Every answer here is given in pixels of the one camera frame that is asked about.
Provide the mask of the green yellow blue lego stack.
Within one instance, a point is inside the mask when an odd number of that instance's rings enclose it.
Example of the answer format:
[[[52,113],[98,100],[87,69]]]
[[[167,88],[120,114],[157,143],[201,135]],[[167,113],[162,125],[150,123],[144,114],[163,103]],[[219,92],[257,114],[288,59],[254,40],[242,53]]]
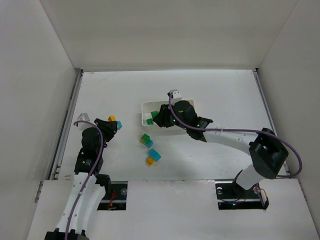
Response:
[[[150,148],[153,145],[153,141],[151,140],[150,136],[147,134],[143,134],[139,139],[139,141],[147,148]]]

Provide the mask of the white divided container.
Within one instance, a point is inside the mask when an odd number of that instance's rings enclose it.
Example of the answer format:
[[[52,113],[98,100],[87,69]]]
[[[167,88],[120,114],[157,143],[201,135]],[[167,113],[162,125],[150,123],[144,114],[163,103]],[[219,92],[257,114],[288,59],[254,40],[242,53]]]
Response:
[[[149,101],[141,103],[141,124],[147,133],[181,135],[186,131],[178,126],[169,128],[159,127],[153,118],[160,112],[161,105],[167,105],[168,101]]]

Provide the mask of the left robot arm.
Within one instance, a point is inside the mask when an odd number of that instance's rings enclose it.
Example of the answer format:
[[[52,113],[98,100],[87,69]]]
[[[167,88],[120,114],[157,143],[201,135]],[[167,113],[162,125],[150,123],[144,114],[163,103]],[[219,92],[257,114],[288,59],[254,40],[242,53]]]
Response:
[[[74,166],[72,188],[62,216],[46,240],[87,240],[86,235],[98,206],[111,192],[111,179],[101,174],[103,151],[122,125],[112,115],[108,120],[94,122],[77,120],[74,125],[86,124],[82,131],[81,149]]]

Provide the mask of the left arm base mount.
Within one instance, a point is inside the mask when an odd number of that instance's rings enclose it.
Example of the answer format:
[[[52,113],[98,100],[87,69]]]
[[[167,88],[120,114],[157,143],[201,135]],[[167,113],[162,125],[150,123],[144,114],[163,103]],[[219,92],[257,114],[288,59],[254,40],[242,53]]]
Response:
[[[111,181],[109,175],[99,174],[96,183],[105,189],[105,195],[97,208],[98,211],[126,210],[128,194],[127,181]]]

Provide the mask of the green lego brick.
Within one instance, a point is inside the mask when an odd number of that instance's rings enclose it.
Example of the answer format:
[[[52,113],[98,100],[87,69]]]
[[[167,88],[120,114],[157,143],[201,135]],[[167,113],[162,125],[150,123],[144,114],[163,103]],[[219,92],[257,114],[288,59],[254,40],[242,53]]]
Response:
[[[146,120],[146,124],[147,125],[153,125],[154,124],[153,119],[152,118],[147,119]]]
[[[152,119],[155,118],[158,114],[159,114],[158,111],[156,111],[156,110],[155,110],[155,111],[152,111],[152,112],[151,112],[151,117],[152,117]]]

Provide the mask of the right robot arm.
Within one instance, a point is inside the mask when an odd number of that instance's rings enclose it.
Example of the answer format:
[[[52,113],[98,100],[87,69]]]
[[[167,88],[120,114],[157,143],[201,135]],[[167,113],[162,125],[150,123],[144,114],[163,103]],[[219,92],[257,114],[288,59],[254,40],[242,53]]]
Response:
[[[289,152],[274,132],[263,128],[262,133],[231,132],[212,119],[198,116],[186,100],[175,103],[171,113],[168,104],[162,104],[153,121],[161,128],[177,126],[185,129],[194,140],[221,144],[250,156],[252,163],[241,170],[233,184],[238,189],[249,190],[264,179],[275,179]]]

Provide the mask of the yellow lego brick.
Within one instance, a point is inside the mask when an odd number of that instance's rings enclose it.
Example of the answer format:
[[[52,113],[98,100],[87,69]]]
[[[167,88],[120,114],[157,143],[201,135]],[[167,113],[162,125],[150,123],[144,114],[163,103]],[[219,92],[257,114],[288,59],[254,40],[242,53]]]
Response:
[[[108,121],[109,121],[109,122],[116,122],[117,119],[116,119],[116,117],[115,117],[114,115],[110,115],[110,116],[108,117]]]

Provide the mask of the blue small lego brick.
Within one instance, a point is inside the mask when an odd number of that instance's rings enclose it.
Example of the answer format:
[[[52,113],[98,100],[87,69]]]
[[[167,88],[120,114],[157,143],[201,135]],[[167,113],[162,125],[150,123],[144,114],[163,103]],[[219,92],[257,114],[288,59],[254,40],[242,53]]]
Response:
[[[117,121],[117,130],[119,131],[123,127],[120,121]]]

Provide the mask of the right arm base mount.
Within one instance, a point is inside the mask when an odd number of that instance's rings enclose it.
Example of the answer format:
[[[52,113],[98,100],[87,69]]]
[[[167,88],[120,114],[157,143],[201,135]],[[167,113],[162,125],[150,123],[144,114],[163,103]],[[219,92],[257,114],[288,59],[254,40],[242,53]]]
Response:
[[[242,170],[234,179],[224,179],[215,182],[217,206],[219,210],[266,210],[269,197],[259,183],[249,190],[240,187],[236,180]]]

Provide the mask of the orange lego brick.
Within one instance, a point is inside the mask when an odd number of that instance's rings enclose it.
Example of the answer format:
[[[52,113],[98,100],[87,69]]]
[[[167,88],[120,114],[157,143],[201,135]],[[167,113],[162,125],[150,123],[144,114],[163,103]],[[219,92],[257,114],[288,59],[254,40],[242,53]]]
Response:
[[[156,163],[156,161],[150,156],[145,160],[145,162],[149,167]]]

